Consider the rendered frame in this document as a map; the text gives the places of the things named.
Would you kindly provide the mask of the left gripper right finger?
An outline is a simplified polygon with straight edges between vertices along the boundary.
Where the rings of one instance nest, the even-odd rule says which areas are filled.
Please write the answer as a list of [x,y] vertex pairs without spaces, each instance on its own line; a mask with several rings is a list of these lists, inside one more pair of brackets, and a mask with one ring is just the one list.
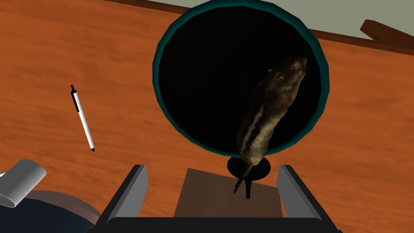
[[323,220],[321,205],[292,166],[279,166],[276,186],[288,217]]

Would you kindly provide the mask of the grey cylinder cup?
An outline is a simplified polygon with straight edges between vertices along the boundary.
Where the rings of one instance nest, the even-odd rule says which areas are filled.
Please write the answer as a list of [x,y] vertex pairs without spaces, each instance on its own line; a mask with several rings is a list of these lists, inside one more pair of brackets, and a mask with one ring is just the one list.
[[20,160],[0,173],[0,205],[16,207],[45,176],[46,170],[38,163]]

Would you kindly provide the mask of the teal bowl with black inside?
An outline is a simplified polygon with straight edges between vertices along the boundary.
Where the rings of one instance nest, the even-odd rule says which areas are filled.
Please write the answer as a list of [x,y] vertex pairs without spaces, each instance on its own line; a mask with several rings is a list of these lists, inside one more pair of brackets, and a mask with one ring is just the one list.
[[278,123],[268,155],[301,140],[324,112],[329,68],[305,24],[262,0],[210,0],[167,29],[152,63],[162,112],[193,144],[238,157],[236,133],[255,87],[287,57],[307,57],[297,98]]

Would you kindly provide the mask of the white and black pen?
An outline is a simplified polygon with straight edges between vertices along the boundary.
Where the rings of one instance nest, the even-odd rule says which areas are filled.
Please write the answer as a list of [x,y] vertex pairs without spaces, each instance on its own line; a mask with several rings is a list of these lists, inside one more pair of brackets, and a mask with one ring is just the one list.
[[78,93],[77,93],[77,91],[76,91],[76,89],[74,88],[73,85],[71,85],[71,96],[72,96],[76,111],[79,114],[79,117],[80,117],[83,129],[84,129],[85,135],[86,135],[87,140],[88,140],[89,147],[94,152],[95,151],[95,146],[93,144],[91,133],[89,131],[89,127],[87,125],[87,121],[86,121],[82,106],[80,104],[80,99],[79,99]]

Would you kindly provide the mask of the orange-brown wooden table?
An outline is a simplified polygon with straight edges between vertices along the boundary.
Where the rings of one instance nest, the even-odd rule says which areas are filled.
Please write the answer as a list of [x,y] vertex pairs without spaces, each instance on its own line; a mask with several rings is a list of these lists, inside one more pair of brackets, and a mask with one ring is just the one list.
[[[136,164],[141,217],[172,217],[188,168],[228,176],[163,115],[157,44],[178,14],[102,0],[0,0],[0,172],[30,159],[37,185],[102,212]],[[320,40],[330,93],[313,130],[270,156],[291,165],[344,233],[414,233],[414,56]],[[77,91],[95,146],[76,111]]]

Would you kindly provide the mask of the dark brown wooden chair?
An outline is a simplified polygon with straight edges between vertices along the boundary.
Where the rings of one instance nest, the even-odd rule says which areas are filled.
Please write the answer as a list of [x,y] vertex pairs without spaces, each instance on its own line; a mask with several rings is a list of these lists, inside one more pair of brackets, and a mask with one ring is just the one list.
[[377,21],[366,19],[360,27],[360,31],[374,41],[394,47],[414,49],[414,36]]

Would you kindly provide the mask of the black round stemmed object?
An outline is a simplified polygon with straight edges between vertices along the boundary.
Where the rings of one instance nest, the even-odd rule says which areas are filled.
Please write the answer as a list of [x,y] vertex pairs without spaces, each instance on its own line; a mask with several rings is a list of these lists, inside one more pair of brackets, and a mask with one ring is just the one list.
[[265,178],[271,170],[270,162],[265,157],[259,162],[259,164],[252,166],[248,174],[245,174],[247,168],[249,167],[249,164],[237,157],[230,157],[227,162],[228,171],[232,176],[238,179],[233,193],[238,191],[244,181],[247,199],[250,199],[252,182]]

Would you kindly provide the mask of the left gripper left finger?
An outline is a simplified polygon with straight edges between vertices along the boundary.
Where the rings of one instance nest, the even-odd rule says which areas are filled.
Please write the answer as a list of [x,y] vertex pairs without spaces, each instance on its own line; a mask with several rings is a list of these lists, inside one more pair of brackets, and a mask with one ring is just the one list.
[[148,176],[146,166],[133,166],[116,194],[102,212],[97,224],[105,224],[110,219],[117,217],[138,217],[147,189]]

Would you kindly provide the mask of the brown striped chipmunk toy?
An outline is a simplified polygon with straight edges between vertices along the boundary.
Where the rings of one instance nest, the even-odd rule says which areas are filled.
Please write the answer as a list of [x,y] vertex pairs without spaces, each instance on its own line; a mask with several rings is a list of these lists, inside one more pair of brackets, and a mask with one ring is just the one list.
[[273,131],[294,102],[307,68],[307,57],[287,57],[268,69],[255,88],[237,132],[237,149],[245,167],[235,193],[252,167],[264,158]]

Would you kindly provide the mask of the dark blue plate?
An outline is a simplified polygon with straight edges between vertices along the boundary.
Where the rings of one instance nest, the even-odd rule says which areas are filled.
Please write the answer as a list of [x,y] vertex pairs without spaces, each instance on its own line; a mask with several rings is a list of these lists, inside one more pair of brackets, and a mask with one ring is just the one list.
[[0,206],[0,233],[87,233],[100,216],[74,196],[34,190],[15,208]]

